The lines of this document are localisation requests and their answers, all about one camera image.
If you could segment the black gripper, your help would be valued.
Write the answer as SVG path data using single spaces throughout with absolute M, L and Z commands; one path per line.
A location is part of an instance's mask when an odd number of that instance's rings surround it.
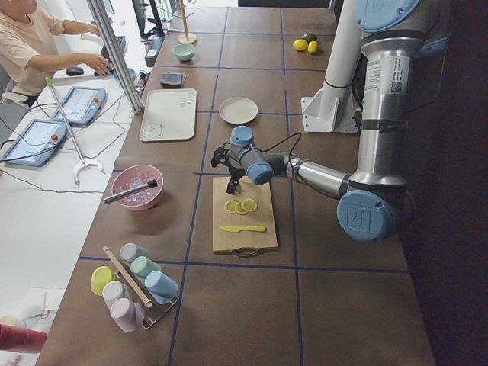
M 230 148 L 227 146 L 228 142 L 224 142 L 220 147 L 213 151 L 213 157 L 211 158 L 210 164 L 213 168 L 218 165 L 224 165 L 228 168 L 230 173 L 230 180 L 226 186 L 227 194 L 236 195 L 239 187 L 239 181 L 242 176 L 244 176 L 244 169 L 237 168 L 231 164 L 230 161 Z

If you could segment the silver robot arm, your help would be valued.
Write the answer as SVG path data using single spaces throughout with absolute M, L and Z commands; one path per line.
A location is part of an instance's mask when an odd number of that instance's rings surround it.
M 323 86 L 302 99 L 302 113 L 307 132 L 359 132 L 355 172 L 267 153 L 249 127 L 238 126 L 211 159 L 229 170 L 227 192 L 245 176 L 257 185 L 285 176 L 336 198 L 339 225 L 351 238 L 374 243 L 394 235 L 413 213 L 400 173 L 413 61 L 446 47 L 451 9 L 450 1 L 344 2 Z

